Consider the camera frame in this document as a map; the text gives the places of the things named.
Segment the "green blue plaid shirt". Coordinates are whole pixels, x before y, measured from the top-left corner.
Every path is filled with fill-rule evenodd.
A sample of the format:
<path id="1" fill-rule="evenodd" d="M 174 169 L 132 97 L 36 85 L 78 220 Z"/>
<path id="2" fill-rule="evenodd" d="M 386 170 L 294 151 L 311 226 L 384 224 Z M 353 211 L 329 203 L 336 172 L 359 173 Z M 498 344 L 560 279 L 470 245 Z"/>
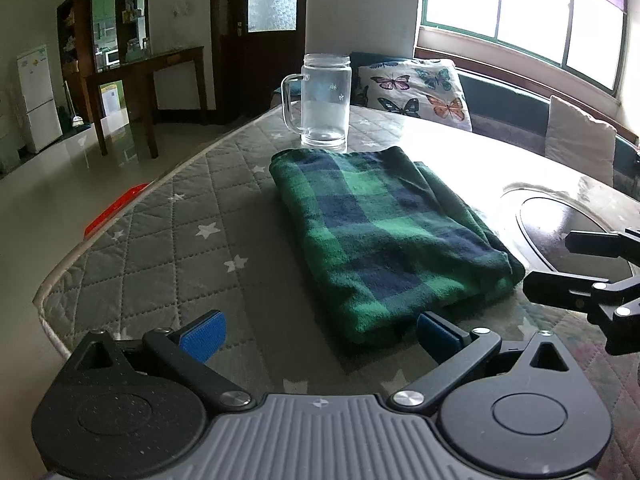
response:
<path id="1" fill-rule="evenodd" d="M 269 171 L 330 323 L 352 344 L 400 338 L 425 310 L 484 306 L 525 276 L 476 212 L 398 146 L 287 150 Z"/>

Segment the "beige square cushion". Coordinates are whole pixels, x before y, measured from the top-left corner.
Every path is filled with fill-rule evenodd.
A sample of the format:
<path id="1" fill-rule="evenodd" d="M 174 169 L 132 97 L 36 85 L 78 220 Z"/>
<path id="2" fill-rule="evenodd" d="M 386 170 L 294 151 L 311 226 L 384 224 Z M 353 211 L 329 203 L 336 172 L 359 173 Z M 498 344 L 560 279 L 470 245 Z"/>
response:
<path id="1" fill-rule="evenodd" d="M 612 186 L 616 133 L 608 122 L 552 96 L 544 156 Z"/>

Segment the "blue sofa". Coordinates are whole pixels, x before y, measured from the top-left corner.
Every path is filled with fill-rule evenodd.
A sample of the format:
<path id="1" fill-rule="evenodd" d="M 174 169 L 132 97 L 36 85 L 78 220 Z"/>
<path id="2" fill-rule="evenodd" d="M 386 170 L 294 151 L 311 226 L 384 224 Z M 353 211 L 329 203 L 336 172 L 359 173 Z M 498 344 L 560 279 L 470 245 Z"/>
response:
<path id="1" fill-rule="evenodd" d="M 350 102 L 356 106 L 365 107 L 357 104 L 355 99 L 360 66 L 383 61 L 405 60 L 420 60 L 420 58 L 392 58 L 382 54 L 352 53 L 350 55 L 350 66 L 352 66 Z M 469 132 L 488 136 L 488 138 L 544 156 L 550 98 L 545 99 L 535 93 L 516 88 L 513 84 L 464 70 L 457 63 L 454 65 L 457 67 L 471 115 L 472 130 Z M 613 126 L 607 119 L 600 120 Z M 613 127 L 617 133 L 612 187 L 636 200 L 639 197 L 639 149 L 637 144 L 620 134 L 620 128 Z"/>

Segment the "grey quilted star table cover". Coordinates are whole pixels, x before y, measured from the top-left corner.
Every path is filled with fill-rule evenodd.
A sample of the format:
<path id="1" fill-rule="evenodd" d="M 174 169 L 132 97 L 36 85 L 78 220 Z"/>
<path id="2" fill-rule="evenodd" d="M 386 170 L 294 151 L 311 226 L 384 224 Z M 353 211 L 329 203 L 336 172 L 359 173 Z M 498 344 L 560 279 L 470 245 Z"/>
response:
<path id="1" fill-rule="evenodd" d="M 70 354 L 93 330 L 136 339 L 224 312 L 227 341 L 212 367 L 254 396 L 390 394 L 433 361 L 412 338 L 352 346 L 307 273 L 268 166 L 296 148 L 280 110 L 227 134 L 157 180 L 75 248 L 35 296 L 50 341 Z M 472 207 L 527 269 L 542 261 L 520 221 L 566 228 L 562 210 L 602 229 L 636 228 L 632 198 L 557 162 L 434 122 L 353 107 L 348 147 L 400 146 Z"/>

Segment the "red plastic object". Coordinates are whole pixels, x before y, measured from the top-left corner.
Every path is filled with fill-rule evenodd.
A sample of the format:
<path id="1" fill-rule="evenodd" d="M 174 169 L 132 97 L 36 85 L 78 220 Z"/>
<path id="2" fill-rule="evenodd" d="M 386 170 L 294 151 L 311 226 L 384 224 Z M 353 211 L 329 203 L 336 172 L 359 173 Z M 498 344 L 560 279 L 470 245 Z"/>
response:
<path id="1" fill-rule="evenodd" d="M 122 193 L 119 198 L 116 198 L 111 205 L 108 205 L 104 211 L 102 211 L 96 218 L 94 218 L 88 226 L 86 226 L 84 231 L 84 239 L 88 240 L 89 237 L 92 237 L 93 234 L 102 228 L 104 224 L 114 217 L 122 208 L 126 207 L 129 203 L 131 203 L 140 193 L 142 193 L 149 186 L 148 182 L 140 183 L 132 188 L 128 188 L 125 193 Z"/>

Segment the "butterfly print pillow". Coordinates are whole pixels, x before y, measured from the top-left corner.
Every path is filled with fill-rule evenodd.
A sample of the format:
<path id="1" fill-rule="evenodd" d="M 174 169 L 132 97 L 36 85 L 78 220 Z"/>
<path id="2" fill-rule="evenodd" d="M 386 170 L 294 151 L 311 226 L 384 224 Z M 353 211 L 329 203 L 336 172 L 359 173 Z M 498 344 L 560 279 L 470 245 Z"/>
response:
<path id="1" fill-rule="evenodd" d="M 355 99 L 372 110 L 472 130 L 457 67 L 446 58 L 360 66 Z"/>

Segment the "green framed window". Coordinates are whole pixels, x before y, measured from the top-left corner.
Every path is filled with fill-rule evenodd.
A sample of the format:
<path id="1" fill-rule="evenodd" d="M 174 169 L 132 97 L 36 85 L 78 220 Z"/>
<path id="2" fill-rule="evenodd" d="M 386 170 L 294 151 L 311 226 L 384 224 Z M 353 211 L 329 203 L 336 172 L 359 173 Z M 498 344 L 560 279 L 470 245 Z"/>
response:
<path id="1" fill-rule="evenodd" d="M 627 0 L 424 0 L 422 22 L 549 62 L 613 94 Z"/>

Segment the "white refrigerator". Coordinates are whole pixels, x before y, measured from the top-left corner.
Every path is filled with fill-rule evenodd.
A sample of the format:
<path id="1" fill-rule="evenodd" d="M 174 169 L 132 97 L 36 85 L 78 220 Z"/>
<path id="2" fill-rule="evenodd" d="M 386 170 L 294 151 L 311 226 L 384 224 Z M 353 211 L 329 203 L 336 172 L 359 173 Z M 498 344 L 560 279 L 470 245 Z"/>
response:
<path id="1" fill-rule="evenodd" d="M 32 153 L 39 153 L 62 136 L 58 109 L 50 75 L 46 46 L 36 47 L 17 59 L 27 120 L 27 145 Z"/>

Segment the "clear glass mug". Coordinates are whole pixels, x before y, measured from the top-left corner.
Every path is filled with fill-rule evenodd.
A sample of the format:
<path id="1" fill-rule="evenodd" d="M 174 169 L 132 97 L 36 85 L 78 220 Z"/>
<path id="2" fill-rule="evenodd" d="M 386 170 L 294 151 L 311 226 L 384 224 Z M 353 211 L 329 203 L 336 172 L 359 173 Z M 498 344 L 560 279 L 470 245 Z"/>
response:
<path id="1" fill-rule="evenodd" d="M 299 83 L 299 120 L 292 113 L 292 84 Z M 344 152 L 349 129 L 352 66 L 345 55 L 308 53 L 302 71 L 281 81 L 282 116 L 305 148 Z"/>

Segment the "dark wooden side table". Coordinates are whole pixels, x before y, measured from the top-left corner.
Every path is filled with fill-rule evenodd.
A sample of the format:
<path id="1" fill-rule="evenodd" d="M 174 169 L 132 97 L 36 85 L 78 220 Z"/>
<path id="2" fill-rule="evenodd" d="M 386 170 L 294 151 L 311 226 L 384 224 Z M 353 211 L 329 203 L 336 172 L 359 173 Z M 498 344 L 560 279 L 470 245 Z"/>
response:
<path id="1" fill-rule="evenodd" d="M 134 96 L 141 106 L 140 117 L 146 145 L 151 157 L 157 158 L 158 147 L 154 133 L 154 120 L 158 118 L 160 110 L 157 108 L 155 99 L 154 74 L 160 70 L 186 63 L 194 65 L 198 108 L 186 110 L 188 117 L 183 119 L 183 122 L 200 122 L 205 125 L 209 120 L 210 110 L 207 105 L 203 47 L 190 47 L 153 54 L 149 58 L 142 58 L 142 60 L 125 63 L 111 70 L 102 70 L 102 72 L 85 76 L 85 95 L 91 112 L 93 127 L 96 130 L 100 153 L 103 156 L 108 154 L 108 149 L 102 127 L 103 110 L 100 104 L 100 87 L 102 84 L 111 84 L 118 80 L 130 82 L 132 88 L 134 88 Z"/>

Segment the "dark wooden display cabinet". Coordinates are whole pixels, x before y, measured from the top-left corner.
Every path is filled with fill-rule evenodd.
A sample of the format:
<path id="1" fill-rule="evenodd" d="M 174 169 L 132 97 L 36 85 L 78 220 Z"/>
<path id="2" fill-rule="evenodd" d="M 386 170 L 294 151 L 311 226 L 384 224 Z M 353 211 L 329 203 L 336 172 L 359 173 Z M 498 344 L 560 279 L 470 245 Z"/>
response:
<path id="1" fill-rule="evenodd" d="M 65 0 L 56 9 L 58 50 L 70 110 L 93 121 L 86 78 L 136 57 L 145 47 L 148 0 Z"/>

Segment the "dark wooden door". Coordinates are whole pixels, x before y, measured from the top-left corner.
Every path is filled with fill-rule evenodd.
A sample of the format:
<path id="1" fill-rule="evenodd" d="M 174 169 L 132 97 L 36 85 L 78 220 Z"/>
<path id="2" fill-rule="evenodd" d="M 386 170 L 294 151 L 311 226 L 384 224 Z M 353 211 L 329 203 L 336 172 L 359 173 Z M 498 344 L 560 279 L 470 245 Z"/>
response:
<path id="1" fill-rule="evenodd" d="M 210 0 L 216 112 L 231 122 L 268 110 L 305 52 L 306 0 Z"/>

